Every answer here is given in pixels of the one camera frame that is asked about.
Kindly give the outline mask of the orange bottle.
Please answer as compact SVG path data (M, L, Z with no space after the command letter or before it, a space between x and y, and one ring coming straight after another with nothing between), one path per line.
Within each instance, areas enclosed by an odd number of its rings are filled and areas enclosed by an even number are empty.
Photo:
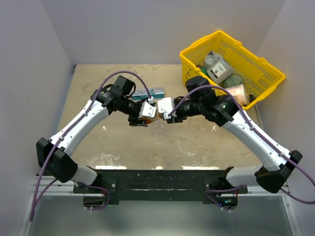
M146 121L146 124L149 125L155 121L158 121L162 118L162 116L159 113L156 113L153 118L151 117L144 117L144 120Z

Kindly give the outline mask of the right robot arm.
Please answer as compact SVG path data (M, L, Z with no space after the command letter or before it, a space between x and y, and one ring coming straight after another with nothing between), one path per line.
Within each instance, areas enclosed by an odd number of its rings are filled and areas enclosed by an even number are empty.
M165 115L168 123L202 115L233 134L261 161L257 166L227 168L214 185L215 189L231 193L240 185L259 185L270 193L278 193L302 159L302 154L275 142L234 98L227 94L217 96L205 78L195 76L188 79L186 88L186 96L170 99L170 110Z

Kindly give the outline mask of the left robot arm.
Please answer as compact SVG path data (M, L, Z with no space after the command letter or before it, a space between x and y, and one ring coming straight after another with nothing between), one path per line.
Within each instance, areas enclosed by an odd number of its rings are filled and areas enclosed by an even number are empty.
M82 182L91 193L98 192L102 187L99 174L90 167L79 166L71 157L94 127L113 112L128 115L132 126L146 124L138 120L141 102L131 99L135 89L135 82L120 75L113 84L101 85L95 90L84 108L66 127L48 140L40 138L37 141L37 160L42 170L62 183L70 180Z

